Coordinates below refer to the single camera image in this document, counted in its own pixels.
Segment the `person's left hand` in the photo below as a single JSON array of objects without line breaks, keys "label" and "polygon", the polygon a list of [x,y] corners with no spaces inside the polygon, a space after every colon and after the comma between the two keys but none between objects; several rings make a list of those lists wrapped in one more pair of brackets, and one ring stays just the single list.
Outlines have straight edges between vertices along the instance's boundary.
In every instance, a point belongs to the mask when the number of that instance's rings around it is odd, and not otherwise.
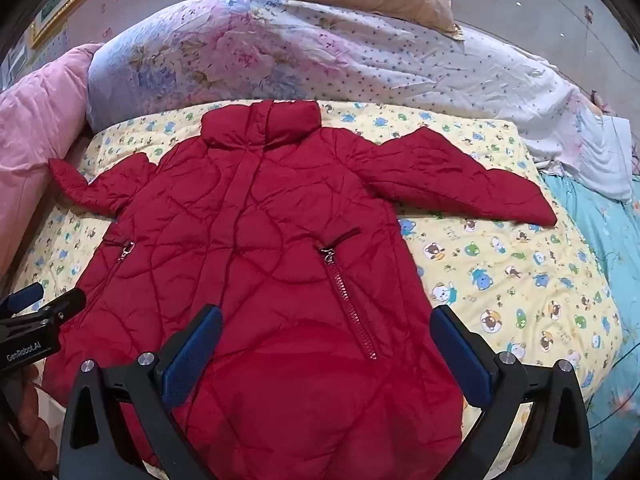
[{"label": "person's left hand", "polygon": [[51,439],[50,428],[39,416],[39,401],[35,381],[39,372],[35,365],[22,371],[23,400],[18,410],[18,422],[26,437],[23,450],[40,471],[52,471],[58,459],[58,447]]}]

